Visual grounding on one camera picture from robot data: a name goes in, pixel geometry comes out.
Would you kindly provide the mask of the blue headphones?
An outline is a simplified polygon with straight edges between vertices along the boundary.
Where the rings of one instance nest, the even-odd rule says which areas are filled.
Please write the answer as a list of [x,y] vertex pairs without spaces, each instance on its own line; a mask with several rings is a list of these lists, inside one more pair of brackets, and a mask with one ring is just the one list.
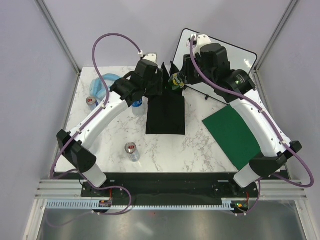
[[[120,78],[120,76],[112,73],[104,74],[102,77],[108,87],[108,90],[110,90],[110,87],[114,82]],[[91,81],[89,94],[90,96],[95,97],[99,102],[105,99],[106,89],[99,77]]]

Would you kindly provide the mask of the silver can front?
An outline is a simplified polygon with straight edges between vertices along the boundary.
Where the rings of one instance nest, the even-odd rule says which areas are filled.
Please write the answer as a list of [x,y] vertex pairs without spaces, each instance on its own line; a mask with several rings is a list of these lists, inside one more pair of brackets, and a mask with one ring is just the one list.
[[140,153],[139,153],[137,146],[134,142],[128,142],[124,146],[124,150],[132,162],[138,162],[140,160]]

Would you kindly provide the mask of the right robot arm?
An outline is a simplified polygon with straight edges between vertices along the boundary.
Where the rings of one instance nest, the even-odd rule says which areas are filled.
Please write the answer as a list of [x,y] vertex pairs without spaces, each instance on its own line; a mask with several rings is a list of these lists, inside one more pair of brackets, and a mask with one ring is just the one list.
[[261,102],[260,94],[249,74],[231,69],[225,47],[210,39],[190,40],[184,56],[182,73],[189,84],[205,83],[230,105],[255,138],[259,152],[234,175],[229,191],[242,196],[247,186],[275,175],[292,158],[299,158],[302,144],[281,131]]

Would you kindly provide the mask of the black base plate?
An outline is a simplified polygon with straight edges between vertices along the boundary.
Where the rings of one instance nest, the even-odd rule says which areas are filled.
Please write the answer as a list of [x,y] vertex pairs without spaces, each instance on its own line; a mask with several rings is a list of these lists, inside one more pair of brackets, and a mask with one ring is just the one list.
[[196,205],[221,204],[222,199],[254,199],[256,183],[239,187],[234,174],[220,173],[107,173],[105,190],[84,183],[82,197],[112,197],[118,205]]

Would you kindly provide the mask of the silver can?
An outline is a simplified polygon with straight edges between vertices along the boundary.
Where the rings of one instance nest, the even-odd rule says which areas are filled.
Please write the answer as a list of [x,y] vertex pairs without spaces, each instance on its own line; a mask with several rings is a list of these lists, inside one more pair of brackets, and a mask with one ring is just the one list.
[[95,109],[99,105],[99,102],[94,96],[89,96],[86,98],[86,104],[90,109]]
[[139,153],[137,146],[134,142],[128,142],[124,146],[124,150],[132,162],[138,162],[140,160],[140,153]]

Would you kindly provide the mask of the green glass bottle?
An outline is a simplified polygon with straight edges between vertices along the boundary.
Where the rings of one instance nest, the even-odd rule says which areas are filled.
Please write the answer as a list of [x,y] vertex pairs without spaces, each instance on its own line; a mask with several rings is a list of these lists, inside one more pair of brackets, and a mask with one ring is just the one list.
[[185,76],[180,72],[172,74],[168,80],[168,85],[169,88],[173,91],[184,88]]

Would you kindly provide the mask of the whiteboard with red writing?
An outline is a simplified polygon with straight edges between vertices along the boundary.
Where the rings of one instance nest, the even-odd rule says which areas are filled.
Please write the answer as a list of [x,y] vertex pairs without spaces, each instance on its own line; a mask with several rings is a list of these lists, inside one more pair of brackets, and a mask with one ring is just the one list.
[[[189,38],[191,35],[197,34],[198,32],[185,28],[180,35],[180,39],[174,54],[173,63],[177,66],[177,68],[180,70],[183,67],[183,57],[186,54],[190,53],[189,48]],[[226,48],[228,60],[230,62],[230,67],[233,70],[244,70],[248,74],[253,69],[253,66],[258,58],[257,54],[254,52],[251,52],[249,50],[240,48],[238,46],[229,44],[227,42],[221,41],[219,39],[209,37],[212,43],[220,44],[221,46]],[[205,96],[208,96],[209,98],[216,99],[224,104],[226,104],[226,101],[221,97],[218,96],[212,87],[205,83],[198,83],[194,85],[187,85],[189,89],[196,90]]]

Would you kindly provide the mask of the water bottle near bag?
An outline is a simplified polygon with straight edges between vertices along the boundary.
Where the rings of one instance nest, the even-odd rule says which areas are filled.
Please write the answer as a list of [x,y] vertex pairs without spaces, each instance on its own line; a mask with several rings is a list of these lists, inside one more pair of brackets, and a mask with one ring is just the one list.
[[132,104],[131,109],[132,109],[132,113],[134,116],[139,117],[139,116],[144,115],[145,109],[143,106],[143,99],[141,98],[140,100],[135,101]]

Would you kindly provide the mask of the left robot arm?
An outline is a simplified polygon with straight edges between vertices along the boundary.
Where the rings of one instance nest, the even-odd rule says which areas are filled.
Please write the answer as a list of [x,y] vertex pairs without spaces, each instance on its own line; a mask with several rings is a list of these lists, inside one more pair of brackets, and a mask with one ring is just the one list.
[[116,80],[103,100],[81,123],[71,131],[60,130],[57,140],[64,156],[92,184],[99,197],[110,191],[107,176],[97,164],[89,149],[101,132],[122,112],[142,97],[163,93],[163,71],[158,67],[155,53],[146,54],[134,71]]

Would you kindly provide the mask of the black canvas bag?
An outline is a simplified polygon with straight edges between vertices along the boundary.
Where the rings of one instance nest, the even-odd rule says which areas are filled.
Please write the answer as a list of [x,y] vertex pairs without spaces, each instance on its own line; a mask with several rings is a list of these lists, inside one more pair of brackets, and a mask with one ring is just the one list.
[[145,133],[147,135],[185,135],[185,97],[183,89],[173,90],[169,85],[170,77],[179,72],[177,66],[171,62],[170,70],[164,64],[162,95],[152,96],[147,102],[147,121]]

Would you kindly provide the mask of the green board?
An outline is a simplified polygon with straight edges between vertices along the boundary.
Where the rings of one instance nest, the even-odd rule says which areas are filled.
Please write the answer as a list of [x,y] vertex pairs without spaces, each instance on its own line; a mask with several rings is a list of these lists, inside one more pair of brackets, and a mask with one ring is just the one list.
[[225,106],[202,122],[237,170],[261,152],[249,127],[231,106]]

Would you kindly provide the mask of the silver can back left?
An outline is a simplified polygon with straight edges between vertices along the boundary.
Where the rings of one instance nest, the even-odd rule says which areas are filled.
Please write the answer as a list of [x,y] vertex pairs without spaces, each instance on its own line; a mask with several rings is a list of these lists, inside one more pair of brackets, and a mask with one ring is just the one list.
[[99,102],[94,96],[89,96],[86,98],[86,104],[90,109],[95,109],[99,105]]

